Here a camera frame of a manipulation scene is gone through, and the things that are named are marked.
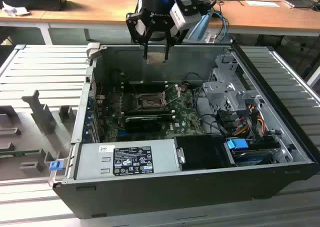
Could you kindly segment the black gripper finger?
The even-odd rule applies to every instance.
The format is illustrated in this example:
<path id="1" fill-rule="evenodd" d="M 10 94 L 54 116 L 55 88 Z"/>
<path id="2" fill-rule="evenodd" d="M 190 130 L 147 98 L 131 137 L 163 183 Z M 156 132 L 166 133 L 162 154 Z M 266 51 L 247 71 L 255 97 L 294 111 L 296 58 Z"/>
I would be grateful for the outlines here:
<path id="1" fill-rule="evenodd" d="M 173 47 L 175 45 L 180 45 L 183 40 L 185 39 L 187 33 L 189 32 L 189 29 L 185 29 L 182 31 L 178 31 L 175 35 L 171 35 L 171 31 L 169 28 L 165 28 L 164 34 L 165 34 L 165 51 L 164 51 L 164 60 L 167 61 L 169 58 L 169 50 L 170 47 Z"/>
<path id="2" fill-rule="evenodd" d="M 143 58 L 148 55 L 148 42 L 151 38 L 151 12 L 140 10 L 138 13 L 127 13 L 125 21 L 131 35 L 131 40 L 144 47 Z"/>

